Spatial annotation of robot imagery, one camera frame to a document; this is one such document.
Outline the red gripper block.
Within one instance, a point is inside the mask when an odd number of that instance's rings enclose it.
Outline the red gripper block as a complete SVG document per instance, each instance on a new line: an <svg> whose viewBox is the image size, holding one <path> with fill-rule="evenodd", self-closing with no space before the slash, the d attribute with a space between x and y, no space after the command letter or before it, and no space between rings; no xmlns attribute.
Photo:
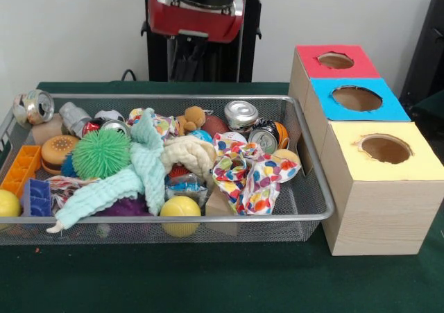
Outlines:
<svg viewBox="0 0 444 313"><path fill-rule="evenodd" d="M148 0L148 24L154 33L175 37L203 37L210 42L229 43L244 21L244 0L227 8L201 8L183 0ZM202 79L206 40L187 42L177 37L173 55L172 80Z"/></svg>

